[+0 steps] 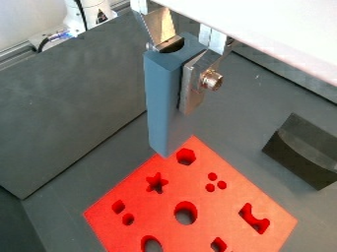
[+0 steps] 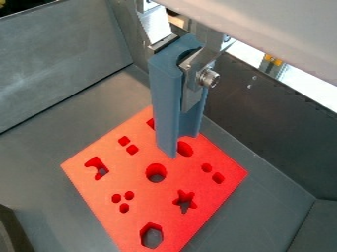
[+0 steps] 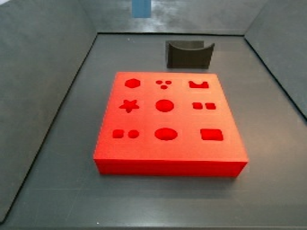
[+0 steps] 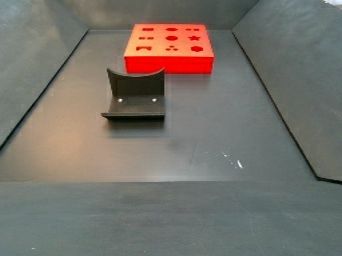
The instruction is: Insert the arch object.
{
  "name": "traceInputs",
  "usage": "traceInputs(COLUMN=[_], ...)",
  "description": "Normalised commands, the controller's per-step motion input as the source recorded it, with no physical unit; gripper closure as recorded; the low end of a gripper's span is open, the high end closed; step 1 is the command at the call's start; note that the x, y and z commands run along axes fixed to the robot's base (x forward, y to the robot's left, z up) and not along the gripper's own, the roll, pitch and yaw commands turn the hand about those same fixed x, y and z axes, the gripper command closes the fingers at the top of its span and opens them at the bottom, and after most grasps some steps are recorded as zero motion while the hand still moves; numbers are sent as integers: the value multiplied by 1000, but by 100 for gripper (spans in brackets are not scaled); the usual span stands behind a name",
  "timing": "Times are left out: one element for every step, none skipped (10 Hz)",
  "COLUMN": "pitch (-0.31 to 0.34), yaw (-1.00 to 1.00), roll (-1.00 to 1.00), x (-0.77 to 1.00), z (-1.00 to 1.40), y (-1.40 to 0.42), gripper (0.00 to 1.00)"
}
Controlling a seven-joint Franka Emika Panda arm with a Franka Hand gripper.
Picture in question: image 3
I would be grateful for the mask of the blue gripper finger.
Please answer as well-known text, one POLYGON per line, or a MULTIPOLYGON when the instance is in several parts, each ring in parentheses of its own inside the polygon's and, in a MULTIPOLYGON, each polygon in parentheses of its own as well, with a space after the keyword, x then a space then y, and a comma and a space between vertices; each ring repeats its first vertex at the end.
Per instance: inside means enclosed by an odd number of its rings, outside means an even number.
POLYGON ((151 17, 151 0, 132 0, 132 16, 135 18, 151 17))

